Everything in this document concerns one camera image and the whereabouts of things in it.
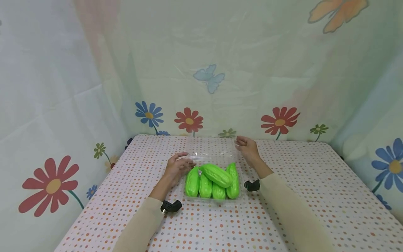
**beige sleeve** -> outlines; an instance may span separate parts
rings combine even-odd
[[[327,230],[308,205],[277,174],[260,180],[260,193],[276,211],[299,252],[335,251]]]
[[[121,233],[113,252],[144,252],[164,218],[161,205],[159,200],[146,198]]]

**black device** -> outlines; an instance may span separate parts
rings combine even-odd
[[[248,192],[258,191],[260,189],[260,180],[256,180],[253,183],[251,183],[250,181],[246,181],[243,186]]]
[[[182,208],[182,203],[177,200],[173,204],[169,201],[164,200],[161,206],[161,212],[166,214],[167,212],[178,212]]]

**blue butterfly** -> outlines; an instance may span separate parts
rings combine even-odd
[[[206,70],[200,69],[193,75],[196,80],[202,81],[207,85],[207,90],[210,94],[214,94],[220,83],[224,80],[225,76],[225,73],[214,75],[214,70],[216,70],[216,67],[216,64],[210,65]]]

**flower stem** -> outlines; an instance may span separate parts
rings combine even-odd
[[[379,181],[378,185],[376,185],[376,187],[374,187],[374,188],[372,189],[372,193],[373,193],[373,194],[375,194],[375,192],[378,190],[378,188],[380,187],[380,185],[382,184],[382,182],[383,182],[383,179],[382,179],[381,181]]]
[[[154,126],[155,134],[158,135],[157,128],[155,128],[155,125],[154,125],[154,124],[152,124],[152,125]]]
[[[281,135],[281,132],[278,133],[276,140],[280,137],[280,135]]]
[[[69,193],[71,193],[71,195],[73,195],[74,198],[76,198],[76,200],[78,201],[78,203],[80,204],[81,208],[84,209],[83,204],[81,203],[81,200],[77,197],[77,195],[73,192],[73,191],[69,191]]]
[[[104,152],[104,154],[105,154],[106,158],[108,159],[109,163],[112,164],[112,163],[110,162],[110,159],[109,159],[108,155],[107,155],[105,152]]]

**red flower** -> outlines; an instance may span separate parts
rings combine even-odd
[[[280,129],[280,133],[285,135],[288,133],[287,127],[292,127],[297,123],[297,117],[300,113],[293,116],[293,114],[297,111],[297,108],[291,108],[287,111],[287,107],[274,108],[273,114],[274,117],[264,115],[262,116],[262,121],[268,124],[262,124],[262,128],[268,128],[265,133],[269,133],[271,135],[276,135],[277,131]]]
[[[197,117],[197,115],[199,114],[197,110],[191,113],[189,108],[185,108],[183,112],[184,113],[178,112],[177,117],[179,119],[174,120],[176,123],[181,123],[179,125],[180,129],[186,128],[186,131],[188,133],[192,133],[192,132],[198,132],[199,129],[203,128],[202,125],[203,117]]]
[[[52,201],[52,204],[50,205],[50,212],[52,213],[59,209],[59,202],[60,204],[65,205],[69,201],[69,197],[63,192],[63,190],[71,191],[76,189],[78,182],[76,180],[64,181],[73,176],[79,169],[78,165],[74,164],[65,172],[70,159],[70,156],[65,156],[62,159],[59,168],[57,169],[57,173],[56,164],[52,158],[45,161],[47,175],[41,168],[38,168],[33,172],[37,180],[34,178],[28,178],[23,183],[23,188],[29,190],[42,190],[28,197],[20,204],[18,207],[20,213],[28,212],[41,200],[45,199],[33,214],[35,217],[39,217],[44,213],[50,201]]]

